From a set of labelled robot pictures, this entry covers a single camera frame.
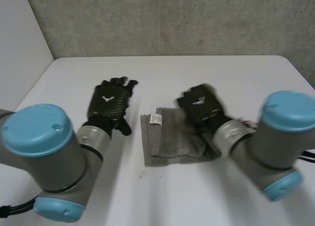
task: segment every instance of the white tag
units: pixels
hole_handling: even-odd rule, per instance
[[[151,114],[150,124],[160,124],[162,126],[162,115]]]

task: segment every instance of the robotic arm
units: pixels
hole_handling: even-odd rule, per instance
[[[112,78],[96,86],[88,120],[76,135],[66,113],[52,104],[17,113],[0,110],[0,163],[27,171],[43,190],[24,212],[34,208],[43,217],[67,223],[81,218],[112,130],[131,134],[124,115],[137,81],[125,86],[126,80]],[[3,217],[17,213],[10,206],[1,210]]]
[[[229,156],[271,201],[302,181],[294,162],[314,149],[313,97],[291,91],[271,94],[256,130],[228,117],[207,84],[184,92],[177,102],[217,157]]]

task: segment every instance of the folded towel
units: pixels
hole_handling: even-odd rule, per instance
[[[145,166],[211,161],[218,156],[186,121],[182,109],[157,108],[162,125],[150,124],[151,115],[141,115]]]

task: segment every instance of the black cable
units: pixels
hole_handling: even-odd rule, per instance
[[[29,200],[29,201],[27,201],[21,205],[17,205],[17,206],[13,206],[13,207],[6,205],[6,206],[0,207],[0,218],[7,218],[10,215],[18,215],[18,214],[25,213],[29,210],[32,210],[36,197],[34,197],[33,199],[31,199],[31,200]]]
[[[315,154],[309,151],[303,151],[301,156],[309,157],[315,159]]]
[[[31,206],[25,207],[24,209],[21,209],[21,210],[12,211],[12,212],[9,213],[9,215],[19,215],[19,214],[28,212],[28,211],[30,211],[32,209],[33,209],[33,206],[31,205]]]
[[[307,161],[307,162],[315,163],[315,160],[308,159],[308,158],[304,158],[304,157],[302,157],[302,156],[299,156],[299,159],[300,159],[300,160],[303,160],[303,161]]]
[[[24,204],[13,206],[10,208],[10,210],[12,210],[12,211],[18,210],[18,209],[24,208],[24,207],[29,206],[29,205],[34,205],[35,199],[36,199],[36,197],[34,197],[32,200],[29,200],[28,202],[25,202]]]

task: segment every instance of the white tabletop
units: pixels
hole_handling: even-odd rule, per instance
[[[86,120],[94,86],[127,76],[139,81],[127,110],[133,134],[114,133],[87,210],[76,226],[310,226],[315,222],[315,165],[298,161],[302,187],[270,203],[230,160],[145,167],[140,114],[174,107],[192,86],[217,89],[228,113],[257,120],[267,95],[296,90],[315,95],[298,71],[279,56],[168,56],[64,58],[54,61],[18,109],[35,103],[62,107],[75,129]],[[30,176],[0,167],[0,204],[18,204],[39,188]],[[67,225],[27,212],[1,226]]]

